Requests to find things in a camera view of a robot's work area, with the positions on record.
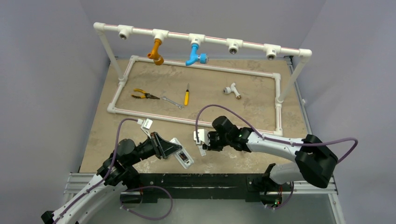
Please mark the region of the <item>white AC remote control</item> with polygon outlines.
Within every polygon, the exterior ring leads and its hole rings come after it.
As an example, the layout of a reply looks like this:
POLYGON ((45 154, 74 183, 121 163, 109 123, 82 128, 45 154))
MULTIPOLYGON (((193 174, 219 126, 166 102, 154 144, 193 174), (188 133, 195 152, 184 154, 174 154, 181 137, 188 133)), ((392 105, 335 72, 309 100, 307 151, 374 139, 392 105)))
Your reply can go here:
POLYGON ((179 161, 179 163, 182 165, 182 167, 184 169, 188 169, 189 167, 191 167, 194 164, 194 160, 189 155, 186 148, 182 146, 182 144, 178 141, 177 138, 172 138, 170 142, 182 147, 180 150, 176 151, 173 154, 176 157, 176 159, 179 161))

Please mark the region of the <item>white battery cover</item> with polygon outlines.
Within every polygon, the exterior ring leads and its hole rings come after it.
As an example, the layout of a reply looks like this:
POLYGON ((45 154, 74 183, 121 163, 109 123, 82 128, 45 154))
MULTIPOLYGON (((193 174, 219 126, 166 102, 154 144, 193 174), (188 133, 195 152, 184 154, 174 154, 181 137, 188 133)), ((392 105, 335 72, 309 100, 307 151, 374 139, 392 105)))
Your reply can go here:
POLYGON ((201 156, 206 156, 206 151, 203 149, 203 146, 198 146, 201 156))

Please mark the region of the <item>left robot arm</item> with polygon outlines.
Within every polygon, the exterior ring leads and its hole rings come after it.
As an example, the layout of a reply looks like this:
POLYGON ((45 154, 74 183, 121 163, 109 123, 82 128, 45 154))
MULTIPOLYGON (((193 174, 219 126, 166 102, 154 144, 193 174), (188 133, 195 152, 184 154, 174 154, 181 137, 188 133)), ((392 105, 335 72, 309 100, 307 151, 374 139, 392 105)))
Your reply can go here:
POLYGON ((83 189, 61 208, 44 212, 42 221, 45 224, 87 223, 94 213, 116 195, 142 186, 135 164, 152 156, 165 159, 182 149, 178 141, 164 140, 156 132, 139 144, 135 144, 132 139, 121 140, 83 189))

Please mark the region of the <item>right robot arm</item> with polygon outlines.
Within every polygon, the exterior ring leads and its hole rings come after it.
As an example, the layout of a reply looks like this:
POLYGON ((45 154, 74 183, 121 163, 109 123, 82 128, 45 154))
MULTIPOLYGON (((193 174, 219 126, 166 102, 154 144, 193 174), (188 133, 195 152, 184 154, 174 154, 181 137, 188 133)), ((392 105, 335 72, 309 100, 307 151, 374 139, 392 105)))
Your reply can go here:
POLYGON ((285 138, 258 132, 253 127, 239 128, 226 116, 212 122, 214 131, 197 129, 196 144, 208 151, 222 151, 230 146, 237 151, 271 154, 289 160, 287 164, 270 165, 262 177, 263 186, 273 190, 286 182, 306 181, 327 188, 338 157, 314 135, 285 138))

